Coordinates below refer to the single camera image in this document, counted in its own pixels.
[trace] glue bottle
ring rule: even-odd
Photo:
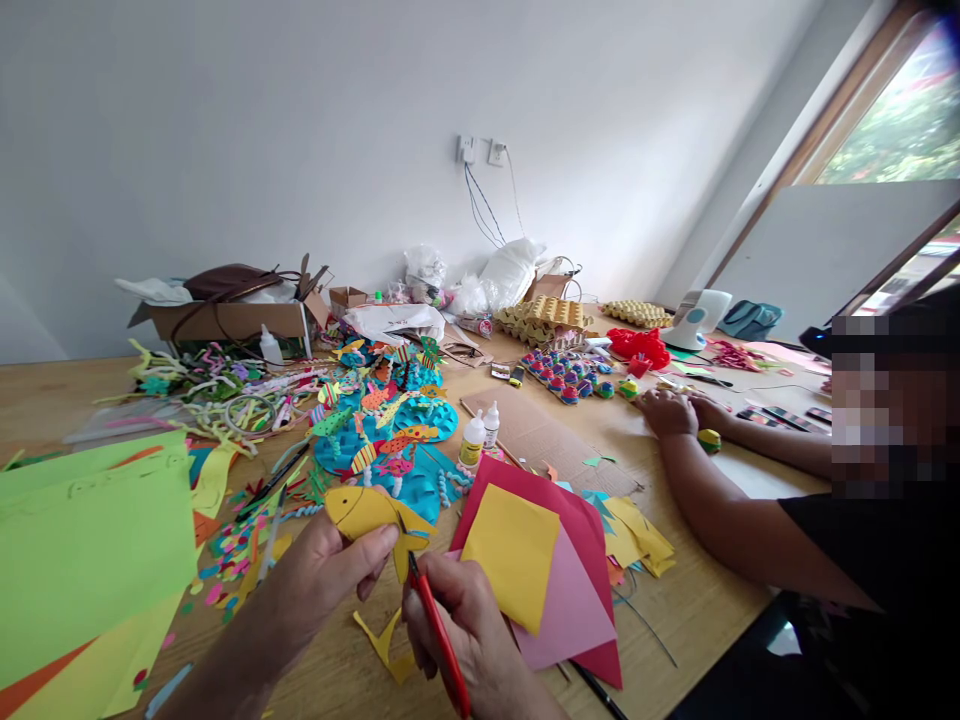
[[[483,411],[467,423],[463,430],[463,442],[460,443],[460,464],[467,470],[473,470],[480,464],[480,451],[487,431],[483,427]]]
[[[500,411],[497,410],[496,400],[493,401],[493,407],[483,416],[483,427],[487,431],[483,439],[483,449],[493,450],[497,446],[497,433],[500,432]]]
[[[266,325],[260,325],[260,354],[268,365],[283,367],[283,354],[280,352],[280,343],[270,334]]]

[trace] cardboard box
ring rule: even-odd
[[[367,294],[355,287],[330,288],[330,310],[339,320],[352,307],[366,305]]]
[[[172,344],[173,330],[181,318],[189,315],[203,303],[176,307],[159,307],[140,303],[127,327],[153,320],[157,335]],[[312,358],[311,340],[317,325],[326,327],[330,310],[317,288],[300,302],[285,304],[211,303],[202,307],[177,332],[177,341],[244,340],[259,336],[260,326],[266,325],[274,335],[303,339],[308,358]]]

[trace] pencil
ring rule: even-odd
[[[623,714],[620,708],[617,707],[617,704],[613,701],[607,691],[603,689],[603,686],[597,682],[597,679],[587,670],[580,667],[580,663],[575,662],[574,660],[570,661],[570,664],[573,665],[573,669],[580,673],[580,677],[584,679],[584,682],[590,686],[590,689],[593,690],[593,694],[600,698],[600,702],[607,706],[607,711],[613,715],[617,720],[627,720],[627,716]]]

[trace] white wall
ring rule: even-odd
[[[894,0],[823,4],[739,149],[718,174],[695,227],[677,244],[657,302],[676,307],[687,290],[705,287],[893,5]]]
[[[467,132],[586,292],[650,295],[822,2],[6,0],[0,262],[70,357],[130,352],[114,277],[476,265]],[[508,171],[475,172],[517,237]]]

